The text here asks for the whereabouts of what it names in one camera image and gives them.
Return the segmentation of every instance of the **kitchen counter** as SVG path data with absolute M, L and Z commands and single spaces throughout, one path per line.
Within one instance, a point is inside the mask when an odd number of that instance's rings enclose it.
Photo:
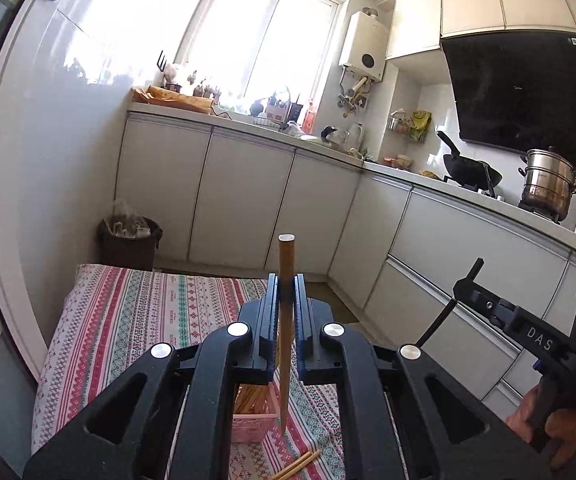
M 295 137 L 289 136 L 287 134 L 275 132 L 261 126 L 233 121 L 227 118 L 220 118 L 206 114 L 199 114 L 196 112 L 189 112 L 186 110 L 178 110 L 176 108 L 140 103 L 131 103 L 128 110 L 129 112 L 138 112 L 140 114 L 151 114 L 153 116 L 176 118 L 179 120 L 193 121 L 195 123 L 226 128 L 228 130 L 234 130 L 237 132 L 244 132 L 255 137 L 270 139 L 275 142 L 293 146 L 300 150 L 316 153 L 327 158 L 343 162 L 354 168 L 363 168 L 364 171 L 368 171 L 373 174 L 381 174 L 390 179 L 405 182 L 415 187 L 430 189 L 434 192 L 439 192 L 459 200 L 463 200 L 464 202 L 471 203 L 474 206 L 486 209 L 495 214 L 513 220 L 532 230 L 540 232 L 545 236 L 548 236 L 549 238 L 552 238 L 564 246 L 567 246 L 568 248 L 576 251 L 576 234 L 574 232 L 561 227 L 560 225 L 554 224 L 554 222 L 548 221 L 545 218 L 541 218 L 535 214 L 520 209 L 517 206 L 494 200 L 488 196 L 463 189 L 459 186 L 447 184 L 440 180 L 433 180 L 416 173 L 410 173 L 409 171 L 395 170 L 394 168 L 388 168 L 387 166 L 373 162 L 362 162 L 350 155 L 336 152 L 335 150 L 331 150 L 325 146 L 320 146 L 306 140 L 296 139 Z

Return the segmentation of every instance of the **water heater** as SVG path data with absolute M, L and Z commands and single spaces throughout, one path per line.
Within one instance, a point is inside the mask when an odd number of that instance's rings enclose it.
M 364 12 L 355 12 L 350 18 L 339 65 L 381 81 L 386 65 L 388 36 L 388 29 L 384 25 Z

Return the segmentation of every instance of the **stainless steel pot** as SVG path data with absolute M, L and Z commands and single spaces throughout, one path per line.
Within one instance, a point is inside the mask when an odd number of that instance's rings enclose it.
M 527 164 L 519 173 L 525 177 L 521 200 L 532 207 L 567 217 L 570 199 L 576 194 L 576 170 L 562 156 L 546 150 L 530 150 L 521 159 Z

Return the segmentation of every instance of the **brown trash can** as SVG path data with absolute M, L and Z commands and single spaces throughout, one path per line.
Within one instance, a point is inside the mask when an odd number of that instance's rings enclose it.
M 106 222 L 101 220 L 98 235 L 101 244 L 101 263 L 127 269 L 152 270 L 155 261 L 155 249 L 164 235 L 159 225 L 150 218 L 144 218 L 150 228 L 146 238 L 123 238 L 113 235 Z

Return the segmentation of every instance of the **black frying pan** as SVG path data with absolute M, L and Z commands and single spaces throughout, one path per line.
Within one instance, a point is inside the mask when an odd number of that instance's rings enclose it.
M 445 164 L 450 176 L 460 186 L 476 186 L 479 189 L 488 189 L 488 175 L 492 187 L 499 185 L 503 178 L 501 173 L 491 168 L 487 162 L 461 156 L 461 152 L 454 142 L 443 132 L 437 131 L 437 137 L 450 147 L 452 153 L 443 155 L 443 164 Z

